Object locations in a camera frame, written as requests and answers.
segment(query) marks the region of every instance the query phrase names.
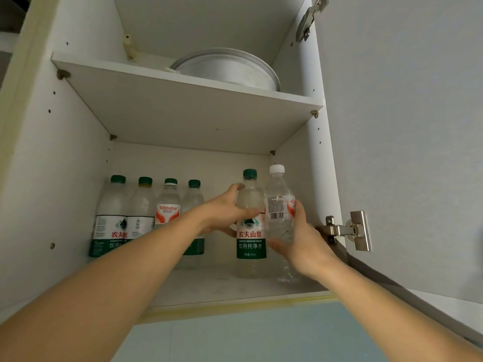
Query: cabinet door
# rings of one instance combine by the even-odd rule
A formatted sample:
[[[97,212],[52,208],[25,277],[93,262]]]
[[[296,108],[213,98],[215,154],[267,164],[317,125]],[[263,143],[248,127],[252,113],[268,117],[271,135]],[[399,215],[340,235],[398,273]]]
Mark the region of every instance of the cabinet door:
[[[342,217],[410,288],[483,303],[483,0],[330,0],[315,15]]]

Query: bottle neck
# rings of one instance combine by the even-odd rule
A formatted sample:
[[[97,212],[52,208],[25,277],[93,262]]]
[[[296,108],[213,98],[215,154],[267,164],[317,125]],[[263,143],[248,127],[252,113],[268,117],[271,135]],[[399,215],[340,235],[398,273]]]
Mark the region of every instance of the bottle neck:
[[[258,187],[257,179],[251,177],[244,178],[243,184],[245,184],[245,189]]]

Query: forearm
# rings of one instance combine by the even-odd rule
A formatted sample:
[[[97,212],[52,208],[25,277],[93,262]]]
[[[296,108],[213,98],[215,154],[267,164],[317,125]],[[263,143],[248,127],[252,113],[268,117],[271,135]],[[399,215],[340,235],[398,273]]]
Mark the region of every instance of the forearm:
[[[0,326],[0,359],[109,361],[201,230],[195,217],[123,245],[27,305]]]
[[[341,300],[390,360],[481,361],[462,338],[340,261],[320,281]]]

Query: bottle cap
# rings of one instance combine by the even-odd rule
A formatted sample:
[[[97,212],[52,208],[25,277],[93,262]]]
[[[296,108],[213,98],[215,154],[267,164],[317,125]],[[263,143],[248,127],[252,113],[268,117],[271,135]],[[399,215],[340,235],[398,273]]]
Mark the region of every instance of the bottle cap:
[[[178,185],[178,181],[172,177],[167,177],[164,180],[164,184]]]
[[[125,184],[126,177],[124,175],[113,175],[111,176],[111,183],[121,183]]]
[[[188,187],[190,188],[200,188],[202,186],[202,183],[198,179],[191,179],[188,182]]]
[[[243,170],[243,179],[247,179],[247,178],[256,179],[257,178],[257,171],[255,169],[245,169],[245,170]]]
[[[149,176],[141,176],[141,177],[139,177],[138,183],[139,184],[153,185],[153,179],[150,178]]]
[[[272,166],[270,166],[270,174],[284,173],[284,172],[285,172],[285,166],[283,166],[283,165],[272,165]]]

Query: bottle label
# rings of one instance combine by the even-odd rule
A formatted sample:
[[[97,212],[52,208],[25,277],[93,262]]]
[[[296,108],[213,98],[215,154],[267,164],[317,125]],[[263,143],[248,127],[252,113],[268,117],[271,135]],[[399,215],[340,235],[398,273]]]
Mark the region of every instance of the bottle label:
[[[160,204],[156,207],[156,225],[160,223],[169,223],[180,216],[180,205]]]
[[[267,220],[294,219],[295,217],[295,197],[293,195],[276,195],[267,197],[265,200],[267,207]]]
[[[128,225],[126,227],[126,242],[137,239],[153,230],[154,217],[146,216],[128,216]]]
[[[186,249],[183,255],[201,255],[205,253],[205,237],[198,236]]]
[[[267,257],[265,243],[265,214],[237,222],[237,258],[264,259]]]
[[[124,244],[126,224],[125,216],[96,216],[89,256],[100,257]]]

